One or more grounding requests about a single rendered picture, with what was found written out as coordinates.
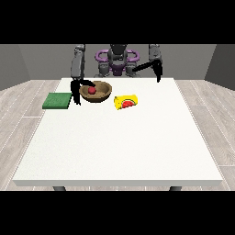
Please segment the green square pad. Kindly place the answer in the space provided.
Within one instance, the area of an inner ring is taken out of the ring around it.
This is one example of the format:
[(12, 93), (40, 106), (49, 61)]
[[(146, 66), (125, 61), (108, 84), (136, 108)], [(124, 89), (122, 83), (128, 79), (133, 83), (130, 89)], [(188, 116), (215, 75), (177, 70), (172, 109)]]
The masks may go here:
[(67, 109), (71, 102), (71, 93), (49, 93), (42, 105), (43, 109)]

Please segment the yellow cup with melon print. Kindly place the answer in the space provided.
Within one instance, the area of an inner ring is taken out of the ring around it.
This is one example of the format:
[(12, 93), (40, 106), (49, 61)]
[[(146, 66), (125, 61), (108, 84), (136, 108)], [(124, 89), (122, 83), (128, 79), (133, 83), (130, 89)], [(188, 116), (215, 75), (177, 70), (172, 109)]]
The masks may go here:
[(114, 97), (114, 105), (117, 110), (135, 106), (138, 104), (138, 98), (136, 95), (120, 95)]

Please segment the brown wooden bowl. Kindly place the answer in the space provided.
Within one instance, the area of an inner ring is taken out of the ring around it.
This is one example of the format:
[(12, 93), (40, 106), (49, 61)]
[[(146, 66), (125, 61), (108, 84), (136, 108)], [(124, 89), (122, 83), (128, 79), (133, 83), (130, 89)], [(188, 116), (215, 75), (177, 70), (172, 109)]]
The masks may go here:
[(79, 89), (79, 93), (82, 98), (90, 103), (101, 103), (107, 100), (112, 92), (112, 86), (107, 82), (94, 81), (95, 93), (91, 95), (89, 93), (89, 85), (82, 85)]

